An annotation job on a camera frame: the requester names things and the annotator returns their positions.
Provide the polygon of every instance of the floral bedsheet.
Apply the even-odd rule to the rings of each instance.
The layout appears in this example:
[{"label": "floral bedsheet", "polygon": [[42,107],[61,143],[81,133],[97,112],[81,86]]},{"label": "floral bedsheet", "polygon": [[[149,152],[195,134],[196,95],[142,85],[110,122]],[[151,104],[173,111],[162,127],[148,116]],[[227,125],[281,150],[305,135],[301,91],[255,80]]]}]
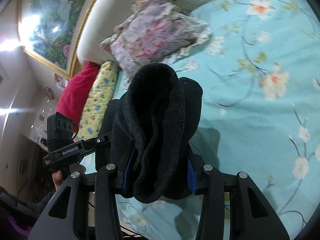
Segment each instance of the floral bedsheet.
[{"label": "floral bedsheet", "polygon": [[[320,201],[320,23],[306,0],[213,0],[192,16],[213,35],[171,65],[204,91],[191,147],[222,172],[246,171],[294,239]],[[115,98],[126,87],[120,73]],[[148,239],[195,239],[201,196],[116,199]]]}]

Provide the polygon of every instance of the finger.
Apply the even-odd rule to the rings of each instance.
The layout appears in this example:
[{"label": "finger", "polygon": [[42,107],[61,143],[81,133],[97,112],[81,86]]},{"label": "finger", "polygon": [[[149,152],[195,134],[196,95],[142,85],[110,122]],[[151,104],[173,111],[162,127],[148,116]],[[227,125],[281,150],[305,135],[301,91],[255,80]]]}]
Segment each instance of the finger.
[{"label": "finger", "polygon": [[61,171],[55,171],[52,174],[52,180],[56,187],[61,186],[61,181],[63,181],[63,175]]}]

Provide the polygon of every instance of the metal screw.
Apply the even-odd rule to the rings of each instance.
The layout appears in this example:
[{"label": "metal screw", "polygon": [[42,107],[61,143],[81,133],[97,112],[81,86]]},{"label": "metal screw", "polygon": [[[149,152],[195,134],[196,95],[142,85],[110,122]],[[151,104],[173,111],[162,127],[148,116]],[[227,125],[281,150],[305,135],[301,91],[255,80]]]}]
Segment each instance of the metal screw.
[{"label": "metal screw", "polygon": [[203,169],[205,171],[211,171],[213,169],[213,167],[210,164],[206,164],[206,165],[203,166]]},{"label": "metal screw", "polygon": [[75,179],[75,178],[77,178],[77,177],[79,177],[80,176],[80,172],[79,171],[74,171],[73,173],[71,173],[71,177],[73,178],[73,179]]},{"label": "metal screw", "polygon": [[241,179],[246,179],[248,177],[248,174],[246,174],[244,171],[239,172],[239,177]]},{"label": "metal screw", "polygon": [[109,170],[109,171],[111,171],[111,170],[113,170],[115,167],[116,167],[115,164],[109,163],[109,164],[106,166],[106,169]]}]

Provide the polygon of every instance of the hand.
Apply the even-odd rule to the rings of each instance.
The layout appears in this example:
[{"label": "hand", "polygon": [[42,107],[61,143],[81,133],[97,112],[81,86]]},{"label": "hand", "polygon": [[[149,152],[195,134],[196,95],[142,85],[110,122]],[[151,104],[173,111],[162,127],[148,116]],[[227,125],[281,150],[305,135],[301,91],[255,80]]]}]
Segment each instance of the hand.
[{"label": "hand", "polygon": [[56,191],[59,190],[59,188],[61,188],[61,182],[63,181],[63,175],[61,171],[54,171],[52,173],[52,180],[53,183],[56,187]]}]

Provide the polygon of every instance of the landscape painting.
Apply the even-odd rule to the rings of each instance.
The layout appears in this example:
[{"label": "landscape painting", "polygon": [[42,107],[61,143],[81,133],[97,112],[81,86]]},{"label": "landscape painting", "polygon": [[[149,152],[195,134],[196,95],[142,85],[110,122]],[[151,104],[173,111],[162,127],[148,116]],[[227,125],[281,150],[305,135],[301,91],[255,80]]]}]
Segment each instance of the landscape painting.
[{"label": "landscape painting", "polygon": [[19,1],[19,35],[26,52],[67,77],[72,76],[68,58],[85,1]]}]

